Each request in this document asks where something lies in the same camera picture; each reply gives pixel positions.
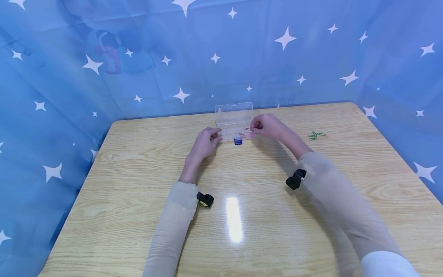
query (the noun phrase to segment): blue object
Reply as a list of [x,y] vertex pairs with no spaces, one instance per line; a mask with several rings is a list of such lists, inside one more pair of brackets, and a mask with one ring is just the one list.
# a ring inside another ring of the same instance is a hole
[[442,10],[441,0],[0,1],[0,276],[40,272],[119,119],[352,101],[442,201]]
[[243,141],[241,140],[241,137],[234,138],[234,145],[242,145]]

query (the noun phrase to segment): right hand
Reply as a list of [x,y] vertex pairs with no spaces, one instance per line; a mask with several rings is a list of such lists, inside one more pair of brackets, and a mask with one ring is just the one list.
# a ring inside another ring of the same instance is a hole
[[279,141],[294,134],[294,132],[278,120],[273,113],[261,114],[254,117],[250,129],[254,134]]

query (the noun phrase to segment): paper clip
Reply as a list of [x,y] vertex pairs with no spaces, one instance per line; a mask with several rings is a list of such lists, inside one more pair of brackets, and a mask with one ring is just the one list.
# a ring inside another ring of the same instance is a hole
[[325,134],[312,131],[312,135],[308,135],[309,140],[317,140],[317,136],[325,136]]

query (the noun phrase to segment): clear plastic box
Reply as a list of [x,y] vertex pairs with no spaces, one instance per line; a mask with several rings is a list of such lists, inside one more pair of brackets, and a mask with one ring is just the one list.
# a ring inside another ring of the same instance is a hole
[[252,102],[215,106],[215,125],[221,128],[222,142],[247,140],[254,136],[249,126],[253,118]]

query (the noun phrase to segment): wood grain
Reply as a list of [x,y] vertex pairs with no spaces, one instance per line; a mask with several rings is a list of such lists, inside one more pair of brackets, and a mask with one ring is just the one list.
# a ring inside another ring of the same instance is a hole
[[[443,276],[442,206],[357,106],[254,111],[270,112],[353,181],[422,276]],[[141,276],[166,196],[212,125],[213,113],[114,123],[40,276]],[[177,276],[359,275],[341,230],[286,187],[295,164],[275,141],[222,143],[198,176],[214,205],[197,209]]]

